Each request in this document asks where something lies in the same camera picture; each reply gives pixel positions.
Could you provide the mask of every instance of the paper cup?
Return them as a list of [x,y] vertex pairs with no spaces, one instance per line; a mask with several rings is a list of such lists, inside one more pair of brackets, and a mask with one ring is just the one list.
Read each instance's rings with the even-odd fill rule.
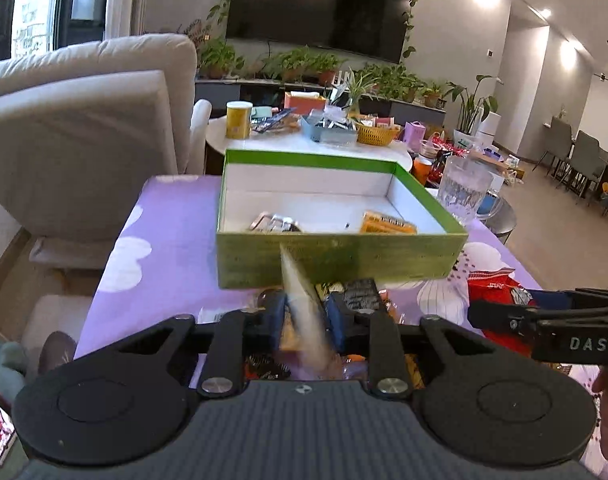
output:
[[226,103],[226,137],[248,139],[251,135],[251,110],[253,103],[231,101]]

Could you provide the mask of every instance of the orange tissue box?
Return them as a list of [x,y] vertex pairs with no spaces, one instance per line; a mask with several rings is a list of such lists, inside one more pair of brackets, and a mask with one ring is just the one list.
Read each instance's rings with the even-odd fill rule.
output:
[[295,113],[301,116],[307,116],[311,110],[323,110],[326,106],[326,99],[323,97],[303,97],[300,95],[292,95],[291,92],[286,92],[284,98],[284,108],[295,108]]

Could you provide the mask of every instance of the green cardboard box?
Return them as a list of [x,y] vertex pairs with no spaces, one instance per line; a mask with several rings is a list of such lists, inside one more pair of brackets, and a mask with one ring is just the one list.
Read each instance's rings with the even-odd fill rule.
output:
[[[360,234],[366,210],[404,218],[418,234]],[[249,231],[262,212],[293,218],[303,232]],[[280,244],[313,283],[443,278],[467,239],[465,229],[396,162],[226,152],[217,219],[221,288],[280,285]]]

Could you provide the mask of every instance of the yellow plastic basket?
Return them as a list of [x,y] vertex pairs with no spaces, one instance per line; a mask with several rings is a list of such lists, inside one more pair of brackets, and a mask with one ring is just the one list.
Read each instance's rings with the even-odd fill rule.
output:
[[371,146],[388,146],[401,133],[402,127],[378,128],[375,126],[357,125],[357,142]]

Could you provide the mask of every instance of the black tv screen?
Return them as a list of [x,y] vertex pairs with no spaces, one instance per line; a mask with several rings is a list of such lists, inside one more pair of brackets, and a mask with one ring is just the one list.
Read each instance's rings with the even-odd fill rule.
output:
[[231,0],[228,38],[336,48],[398,62],[410,0]]

